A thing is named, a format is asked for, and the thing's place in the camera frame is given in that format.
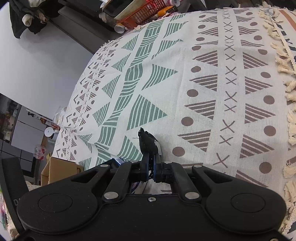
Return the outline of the blue printed packet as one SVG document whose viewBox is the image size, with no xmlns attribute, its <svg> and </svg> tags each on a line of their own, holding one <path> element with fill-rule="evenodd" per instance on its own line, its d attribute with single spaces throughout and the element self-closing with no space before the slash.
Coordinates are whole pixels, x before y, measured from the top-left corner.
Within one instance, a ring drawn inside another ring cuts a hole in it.
<svg viewBox="0 0 296 241">
<path fill-rule="evenodd" d="M 125 163 L 126 161 L 122 158 L 113 158 L 114 164 L 116 167 L 119 167 L 120 165 L 122 165 L 123 163 Z"/>
</svg>

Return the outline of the cardboard box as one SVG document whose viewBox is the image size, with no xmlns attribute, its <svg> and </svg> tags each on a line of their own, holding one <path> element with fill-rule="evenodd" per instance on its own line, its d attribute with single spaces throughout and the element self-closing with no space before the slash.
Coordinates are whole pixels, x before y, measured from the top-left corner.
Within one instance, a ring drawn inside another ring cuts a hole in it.
<svg viewBox="0 0 296 241">
<path fill-rule="evenodd" d="M 41 186 L 68 178 L 84 171 L 84 167 L 75 162 L 51 157 L 41 172 Z"/>
</svg>

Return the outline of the white kettle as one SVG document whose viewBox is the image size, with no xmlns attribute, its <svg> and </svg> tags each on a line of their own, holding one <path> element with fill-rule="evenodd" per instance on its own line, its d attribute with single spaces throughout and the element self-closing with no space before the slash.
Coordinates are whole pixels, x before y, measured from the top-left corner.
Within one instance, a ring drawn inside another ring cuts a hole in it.
<svg viewBox="0 0 296 241">
<path fill-rule="evenodd" d="M 56 130 L 56 129 L 53 129 L 52 127 L 47 127 L 45 130 L 44 130 L 44 135 L 47 137 L 47 138 L 50 138 L 52 139 L 53 141 L 55 141 L 58 137 L 58 133 L 59 133 L 59 130 Z"/>
</svg>

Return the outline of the white red plastic bag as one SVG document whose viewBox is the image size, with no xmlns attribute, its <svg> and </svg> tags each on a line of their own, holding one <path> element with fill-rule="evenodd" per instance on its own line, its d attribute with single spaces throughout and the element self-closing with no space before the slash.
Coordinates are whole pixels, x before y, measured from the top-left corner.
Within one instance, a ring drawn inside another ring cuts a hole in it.
<svg viewBox="0 0 296 241">
<path fill-rule="evenodd" d="M 44 156 L 46 156 L 46 147 L 43 145 L 36 145 L 33 156 L 37 160 L 43 160 Z"/>
</svg>

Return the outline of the patterned white blanket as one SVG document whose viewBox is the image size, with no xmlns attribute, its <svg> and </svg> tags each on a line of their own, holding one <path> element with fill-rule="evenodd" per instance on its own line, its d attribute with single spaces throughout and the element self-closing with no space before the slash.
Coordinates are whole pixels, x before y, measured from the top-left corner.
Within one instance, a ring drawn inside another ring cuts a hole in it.
<svg viewBox="0 0 296 241">
<path fill-rule="evenodd" d="M 92 56 L 60 127 L 52 156 L 85 170 L 139 161 L 143 128 L 164 160 L 270 188 L 295 240 L 295 11 L 263 3 L 137 27 Z"/>
</svg>

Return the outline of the red plastic basket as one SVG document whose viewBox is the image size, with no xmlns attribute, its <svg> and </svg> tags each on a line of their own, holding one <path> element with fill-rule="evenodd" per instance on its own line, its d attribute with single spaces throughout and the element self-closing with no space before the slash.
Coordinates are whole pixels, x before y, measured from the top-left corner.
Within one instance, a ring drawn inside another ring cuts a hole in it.
<svg viewBox="0 0 296 241">
<path fill-rule="evenodd" d="M 122 24 L 128 29 L 133 29 L 138 25 L 144 25 L 149 22 L 149 19 L 157 14 L 160 10 L 167 7 L 164 1 L 153 0 L 148 1 L 137 10 L 119 20 L 117 23 Z"/>
</svg>

